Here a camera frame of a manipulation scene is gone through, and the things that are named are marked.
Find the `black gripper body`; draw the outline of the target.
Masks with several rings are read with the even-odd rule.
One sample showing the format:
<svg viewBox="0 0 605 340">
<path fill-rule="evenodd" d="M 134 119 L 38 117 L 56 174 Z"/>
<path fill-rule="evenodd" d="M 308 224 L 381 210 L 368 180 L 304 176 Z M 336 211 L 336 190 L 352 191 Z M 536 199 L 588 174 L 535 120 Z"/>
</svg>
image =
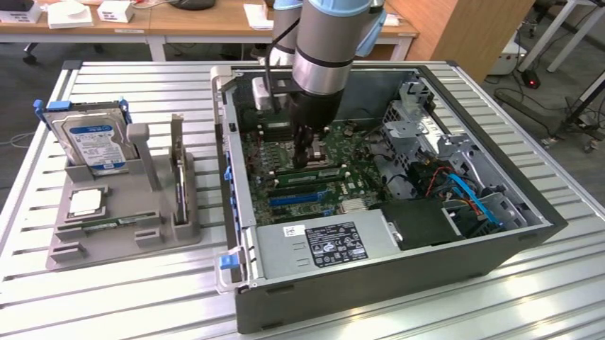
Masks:
<svg viewBox="0 0 605 340">
<path fill-rule="evenodd" d="M 329 125 L 337 113 L 343 93 L 343 90 L 328 95 L 304 91 L 289 93 L 287 106 L 293 125 L 309 128 Z"/>
</svg>

